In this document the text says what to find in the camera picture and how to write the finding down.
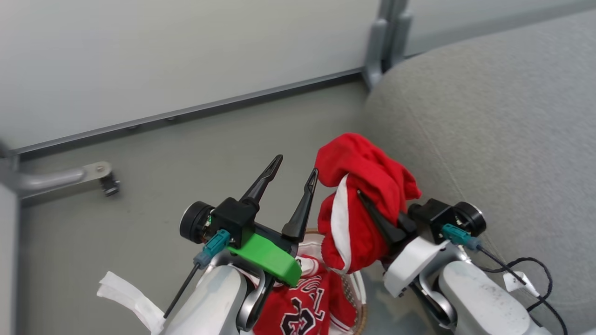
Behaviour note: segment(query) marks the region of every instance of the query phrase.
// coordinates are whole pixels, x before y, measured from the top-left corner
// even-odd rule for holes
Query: gray upholstery
[[[425,198],[477,205],[498,256],[549,266],[549,301],[570,334],[596,327],[596,11],[407,60],[373,90],[365,117],[365,135]],[[540,267],[519,269],[545,293]],[[533,314],[561,333],[547,309]]]

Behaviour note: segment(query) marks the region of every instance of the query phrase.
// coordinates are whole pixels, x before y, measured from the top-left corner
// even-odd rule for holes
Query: teal connector
[[[472,237],[469,232],[451,224],[443,226],[443,236],[454,244],[461,244],[470,250],[476,251],[482,245],[480,239]]]
[[[213,257],[229,245],[229,239],[230,236],[227,230],[218,230],[217,234],[205,243],[203,251],[195,256],[194,263],[198,264],[200,269],[206,268]]]

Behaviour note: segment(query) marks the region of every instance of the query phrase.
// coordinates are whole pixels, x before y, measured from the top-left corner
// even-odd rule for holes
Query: red garment
[[[315,167],[323,185],[338,187],[319,213],[318,230],[325,235],[323,261],[348,273],[371,265],[388,249],[356,191],[362,190],[385,218],[397,224],[406,201],[420,198],[414,177],[358,134],[343,134],[322,147]]]
[[[335,327],[349,330],[356,309],[343,294],[341,277],[310,256],[315,268],[305,271],[296,288],[273,289],[253,331],[255,335],[327,335]]]

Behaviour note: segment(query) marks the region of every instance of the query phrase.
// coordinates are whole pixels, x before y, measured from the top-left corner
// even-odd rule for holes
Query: dark floor trim
[[[93,131],[82,132],[80,134],[62,137],[52,141],[12,150],[11,153],[19,155],[21,161],[31,160],[74,148],[84,147],[86,145],[91,145],[98,142],[108,141],[131,134],[138,134],[139,132],[150,131],[179,122],[195,120],[214,114],[224,113],[226,111],[289,97],[295,94],[301,94],[342,83],[362,80],[361,73],[362,69],[353,69],[335,73],[333,75],[304,80],[302,82],[283,85],[250,94],[244,94],[234,98],[215,101],[213,103],[145,117],[143,119],[124,122],[118,125],[99,128]]]

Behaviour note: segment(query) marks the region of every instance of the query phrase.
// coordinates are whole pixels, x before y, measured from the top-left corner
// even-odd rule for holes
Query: caster wheel
[[[101,190],[106,197],[113,196],[120,192],[120,181],[116,179],[113,173],[100,179]]]

